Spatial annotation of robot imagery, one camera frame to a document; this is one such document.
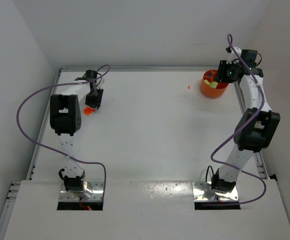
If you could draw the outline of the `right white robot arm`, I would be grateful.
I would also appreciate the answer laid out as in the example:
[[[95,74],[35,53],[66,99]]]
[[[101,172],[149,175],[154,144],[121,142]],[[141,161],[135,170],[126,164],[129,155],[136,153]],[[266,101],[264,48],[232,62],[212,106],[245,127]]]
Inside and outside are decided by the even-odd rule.
[[[227,48],[227,52],[230,55],[220,61],[214,81],[238,84],[245,113],[234,130],[231,153],[211,179],[211,189],[221,193],[230,193],[248,160],[269,146],[281,119],[267,102],[263,71],[256,63],[258,52],[238,47]]]

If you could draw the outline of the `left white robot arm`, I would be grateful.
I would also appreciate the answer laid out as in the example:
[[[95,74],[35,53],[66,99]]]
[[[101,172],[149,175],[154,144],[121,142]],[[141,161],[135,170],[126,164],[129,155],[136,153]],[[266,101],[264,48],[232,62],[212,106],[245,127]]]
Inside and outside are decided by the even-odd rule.
[[[65,190],[78,196],[87,193],[88,182],[82,163],[74,160],[78,152],[76,138],[82,129],[81,115],[88,116],[101,106],[103,96],[101,81],[100,73],[87,70],[82,77],[74,80],[73,86],[50,97],[50,126],[58,136],[62,151],[68,158],[59,175]]]

